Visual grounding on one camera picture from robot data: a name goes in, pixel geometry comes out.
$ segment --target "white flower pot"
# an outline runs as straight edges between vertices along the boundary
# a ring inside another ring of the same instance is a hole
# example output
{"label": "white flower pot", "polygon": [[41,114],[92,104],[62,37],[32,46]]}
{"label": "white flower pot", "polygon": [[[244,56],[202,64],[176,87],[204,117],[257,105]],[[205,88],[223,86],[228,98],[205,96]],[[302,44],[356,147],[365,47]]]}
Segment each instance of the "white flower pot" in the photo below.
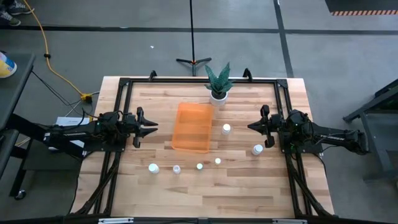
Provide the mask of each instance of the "white flower pot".
{"label": "white flower pot", "polygon": [[227,97],[228,97],[228,92],[226,92],[224,98],[219,100],[219,99],[214,98],[213,95],[210,92],[210,103],[213,106],[223,106],[225,104],[225,102],[226,102]]}

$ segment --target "metal pole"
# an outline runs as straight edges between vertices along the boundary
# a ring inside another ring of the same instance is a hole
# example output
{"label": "metal pole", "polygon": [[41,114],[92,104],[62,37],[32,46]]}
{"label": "metal pole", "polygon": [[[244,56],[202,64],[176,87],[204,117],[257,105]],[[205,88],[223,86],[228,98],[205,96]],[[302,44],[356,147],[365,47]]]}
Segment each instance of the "metal pole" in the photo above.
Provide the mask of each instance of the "metal pole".
{"label": "metal pole", "polygon": [[191,14],[192,62],[195,63],[195,42],[193,40],[192,0],[189,0],[189,8],[190,8],[190,14]]}

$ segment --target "butcher block tabletop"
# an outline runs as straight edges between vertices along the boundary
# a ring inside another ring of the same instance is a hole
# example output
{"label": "butcher block tabletop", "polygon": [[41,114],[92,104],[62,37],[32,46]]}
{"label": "butcher block tabletop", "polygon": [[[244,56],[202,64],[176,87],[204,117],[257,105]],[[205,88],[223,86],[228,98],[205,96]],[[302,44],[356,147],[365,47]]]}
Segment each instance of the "butcher block tabletop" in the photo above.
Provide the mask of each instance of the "butcher block tabletop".
{"label": "butcher block tabletop", "polygon": [[[113,111],[119,79],[104,77],[95,115]],[[287,81],[293,109],[312,118],[303,79],[288,78]],[[209,153],[173,149],[178,104],[204,104],[209,103],[209,98],[210,92],[202,83],[134,84],[129,111],[135,113],[141,106],[145,117],[159,124],[159,130],[142,139],[139,149],[132,145],[132,137],[127,140],[119,165],[113,217],[294,217],[285,158],[277,134],[273,133],[274,147],[264,148],[258,156],[251,154],[256,144],[264,146],[266,138],[247,125],[260,120],[262,105],[269,105],[270,114],[277,113],[273,85],[247,83],[232,87],[226,104],[214,108]],[[282,104],[286,117],[283,97]],[[223,124],[231,125],[229,135],[222,135]],[[94,152],[83,161],[72,212],[78,210],[98,186],[103,157],[103,152]],[[221,159],[220,165],[215,164],[216,158]],[[202,170],[196,168],[199,162],[203,164]],[[148,171],[151,163],[160,167],[158,174]],[[303,164],[309,189],[324,208],[333,213],[325,170],[319,158],[303,154]],[[180,174],[173,173],[174,165],[181,167]],[[300,208],[304,210],[301,191],[297,193]]]}

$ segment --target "orange plastic bin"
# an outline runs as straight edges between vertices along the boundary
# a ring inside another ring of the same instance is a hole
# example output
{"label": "orange plastic bin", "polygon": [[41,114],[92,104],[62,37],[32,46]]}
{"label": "orange plastic bin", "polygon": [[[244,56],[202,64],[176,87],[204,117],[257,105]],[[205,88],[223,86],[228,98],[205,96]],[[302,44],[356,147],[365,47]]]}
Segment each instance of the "orange plastic bin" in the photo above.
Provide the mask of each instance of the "orange plastic bin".
{"label": "orange plastic bin", "polygon": [[173,149],[207,153],[210,148],[212,119],[213,106],[180,103],[172,139]]}

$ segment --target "potted plant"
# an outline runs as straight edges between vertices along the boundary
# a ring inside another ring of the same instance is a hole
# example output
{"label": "potted plant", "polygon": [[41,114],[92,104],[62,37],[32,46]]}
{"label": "potted plant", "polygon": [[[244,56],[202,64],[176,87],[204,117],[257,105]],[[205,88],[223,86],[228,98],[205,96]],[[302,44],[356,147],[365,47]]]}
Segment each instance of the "potted plant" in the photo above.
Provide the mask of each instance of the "potted plant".
{"label": "potted plant", "polygon": [[228,80],[230,71],[229,62],[218,77],[209,66],[206,65],[205,67],[210,82],[210,84],[205,85],[207,89],[211,90],[210,103],[214,106],[224,105],[228,97],[228,91],[233,86],[232,82]]}

